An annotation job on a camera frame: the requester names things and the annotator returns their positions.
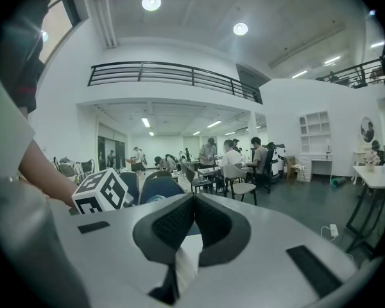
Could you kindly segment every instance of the white power adapter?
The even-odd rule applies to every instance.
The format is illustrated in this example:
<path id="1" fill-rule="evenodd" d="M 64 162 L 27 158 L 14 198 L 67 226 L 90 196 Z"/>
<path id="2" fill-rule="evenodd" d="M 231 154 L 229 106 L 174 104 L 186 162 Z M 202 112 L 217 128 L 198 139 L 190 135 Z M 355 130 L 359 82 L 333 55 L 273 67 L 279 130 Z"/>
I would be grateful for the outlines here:
<path id="1" fill-rule="evenodd" d="M 339 234 L 338 234 L 338 228 L 336 228 L 336 225 L 334 223 L 331 223 L 329 225 L 329 229 L 331 231 L 331 236 L 332 237 L 337 237 Z"/>

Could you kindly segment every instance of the wall-mounted shelf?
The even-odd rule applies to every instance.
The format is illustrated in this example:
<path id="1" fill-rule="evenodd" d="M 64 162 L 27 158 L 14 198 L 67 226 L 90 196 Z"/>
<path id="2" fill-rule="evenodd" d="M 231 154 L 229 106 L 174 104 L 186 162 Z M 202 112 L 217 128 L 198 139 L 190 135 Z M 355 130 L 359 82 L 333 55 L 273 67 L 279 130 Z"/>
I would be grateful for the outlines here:
<path id="1" fill-rule="evenodd" d="M 325 153 L 330 144 L 330 124 L 328 112 L 301 115 L 300 118 L 301 152 Z"/>

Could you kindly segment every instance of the flower vase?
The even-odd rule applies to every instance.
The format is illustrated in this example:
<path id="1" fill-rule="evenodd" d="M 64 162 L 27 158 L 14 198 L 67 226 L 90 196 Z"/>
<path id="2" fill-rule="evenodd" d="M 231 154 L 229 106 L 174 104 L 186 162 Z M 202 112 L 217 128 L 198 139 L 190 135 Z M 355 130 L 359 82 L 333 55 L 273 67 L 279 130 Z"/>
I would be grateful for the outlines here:
<path id="1" fill-rule="evenodd" d="M 365 170 L 367 170 L 367 172 L 374 172 L 375 171 L 375 165 L 372 163 L 367 163 L 367 164 L 365 164 Z"/>

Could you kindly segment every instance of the handrail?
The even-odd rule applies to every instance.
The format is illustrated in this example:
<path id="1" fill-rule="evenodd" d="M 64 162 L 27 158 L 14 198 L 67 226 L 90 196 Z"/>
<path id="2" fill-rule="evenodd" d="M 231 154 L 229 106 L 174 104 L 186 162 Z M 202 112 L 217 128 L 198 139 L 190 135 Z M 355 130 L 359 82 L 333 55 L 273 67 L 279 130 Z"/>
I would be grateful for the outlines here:
<path id="1" fill-rule="evenodd" d="M 258 88 L 199 67 L 167 62 L 127 61 L 93 65 L 91 69 L 88 87 L 124 81 L 182 83 L 225 92 L 262 104 Z"/>
<path id="2" fill-rule="evenodd" d="M 359 65 L 351 66 L 338 72 L 333 72 L 316 80 L 332 82 L 355 89 L 379 83 L 385 79 L 382 71 L 381 60 L 370 60 Z"/>

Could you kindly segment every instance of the man in gray shirt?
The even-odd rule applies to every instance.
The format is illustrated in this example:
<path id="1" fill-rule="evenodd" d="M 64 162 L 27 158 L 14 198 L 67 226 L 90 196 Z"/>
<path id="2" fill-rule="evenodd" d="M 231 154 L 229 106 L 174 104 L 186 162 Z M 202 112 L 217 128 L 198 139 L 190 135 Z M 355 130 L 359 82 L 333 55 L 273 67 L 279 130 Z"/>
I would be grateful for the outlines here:
<path id="1" fill-rule="evenodd" d="M 261 146 L 261 140 L 258 137 L 251 139 L 251 144 L 255 148 L 253 162 L 246 164 L 248 167 L 255 167 L 257 175 L 264 172 L 265 161 L 267 159 L 268 150 Z"/>
<path id="2" fill-rule="evenodd" d="M 206 167 L 213 166 L 215 154 L 215 140 L 214 138 L 209 138 L 208 143 L 200 149 L 200 163 L 198 164 L 198 168 L 205 169 Z"/>

